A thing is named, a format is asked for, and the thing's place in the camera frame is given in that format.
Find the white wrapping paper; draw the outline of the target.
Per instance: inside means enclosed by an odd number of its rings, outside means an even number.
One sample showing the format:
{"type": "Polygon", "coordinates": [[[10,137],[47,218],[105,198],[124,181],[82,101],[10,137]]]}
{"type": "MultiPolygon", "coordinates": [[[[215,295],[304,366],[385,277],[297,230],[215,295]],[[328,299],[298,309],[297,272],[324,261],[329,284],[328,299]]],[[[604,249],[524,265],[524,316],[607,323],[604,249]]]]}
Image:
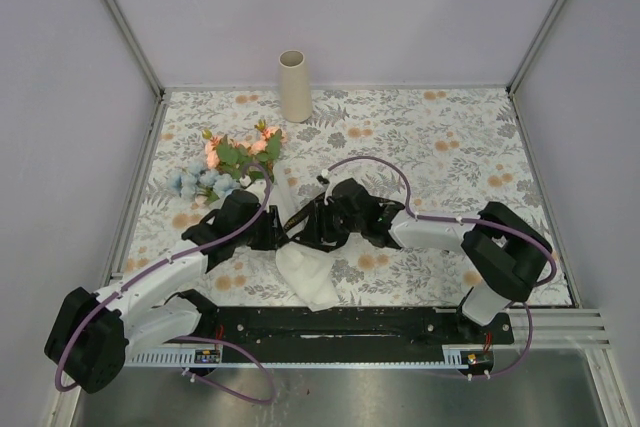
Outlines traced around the white wrapping paper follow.
{"type": "MultiPolygon", "coordinates": [[[[273,166],[274,186],[268,206],[278,209],[279,220],[284,225],[297,211],[280,162],[273,166]]],[[[311,249],[296,242],[289,242],[276,250],[276,267],[289,288],[312,312],[335,307],[339,297],[331,280],[335,259],[328,253],[311,249]]]]}

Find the black ribbon with gold lettering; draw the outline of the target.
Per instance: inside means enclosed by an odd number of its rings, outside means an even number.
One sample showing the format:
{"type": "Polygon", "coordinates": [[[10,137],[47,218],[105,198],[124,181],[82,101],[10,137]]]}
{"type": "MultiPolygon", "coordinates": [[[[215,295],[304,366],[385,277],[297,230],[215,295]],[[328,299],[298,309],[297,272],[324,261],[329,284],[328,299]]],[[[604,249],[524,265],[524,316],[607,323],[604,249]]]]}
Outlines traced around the black ribbon with gold lettering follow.
{"type": "Polygon", "coordinates": [[[315,238],[319,232],[318,225],[318,207],[315,204],[309,204],[287,220],[283,230],[290,239],[315,238]]]}

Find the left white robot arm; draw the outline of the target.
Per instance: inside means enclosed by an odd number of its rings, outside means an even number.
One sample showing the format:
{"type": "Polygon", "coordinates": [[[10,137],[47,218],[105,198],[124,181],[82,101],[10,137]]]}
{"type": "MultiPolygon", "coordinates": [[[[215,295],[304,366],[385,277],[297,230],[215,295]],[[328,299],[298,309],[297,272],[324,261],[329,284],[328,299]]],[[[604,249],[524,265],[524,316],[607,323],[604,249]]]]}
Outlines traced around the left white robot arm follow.
{"type": "Polygon", "coordinates": [[[282,235],[278,208],[236,190],[220,208],[187,228],[160,259],[89,292],[78,287],[63,300],[44,353],[56,365],[54,383],[96,393],[140,353],[167,342],[219,339],[218,308],[181,285],[229,260],[239,247],[273,250],[282,235]]]}

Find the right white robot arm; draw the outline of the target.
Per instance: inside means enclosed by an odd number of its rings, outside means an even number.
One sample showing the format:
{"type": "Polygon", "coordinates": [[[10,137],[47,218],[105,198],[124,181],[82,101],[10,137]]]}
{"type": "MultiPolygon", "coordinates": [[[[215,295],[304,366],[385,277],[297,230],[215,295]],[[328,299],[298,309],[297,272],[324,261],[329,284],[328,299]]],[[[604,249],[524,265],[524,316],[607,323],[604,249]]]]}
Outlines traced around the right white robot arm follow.
{"type": "Polygon", "coordinates": [[[310,201],[304,213],[296,239],[318,250],[336,250],[356,233],[378,248],[464,255],[481,276],[454,320],[457,335],[469,343],[486,336],[504,308],[527,301],[552,260],[550,243],[499,202],[472,217],[412,215],[405,204],[373,196],[349,178],[310,201]]]}

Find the artificial flower bouquet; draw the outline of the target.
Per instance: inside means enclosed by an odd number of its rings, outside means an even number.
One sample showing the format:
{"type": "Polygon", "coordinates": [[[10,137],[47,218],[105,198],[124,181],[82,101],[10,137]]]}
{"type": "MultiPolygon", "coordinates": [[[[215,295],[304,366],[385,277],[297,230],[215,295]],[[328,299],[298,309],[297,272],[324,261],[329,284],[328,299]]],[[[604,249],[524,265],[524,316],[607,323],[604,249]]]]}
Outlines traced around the artificial flower bouquet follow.
{"type": "Polygon", "coordinates": [[[284,130],[261,119],[257,137],[235,140],[229,135],[202,132],[204,156],[169,175],[168,188],[179,198],[198,205],[211,205],[255,180],[275,180],[275,164],[286,142],[284,130]]]}

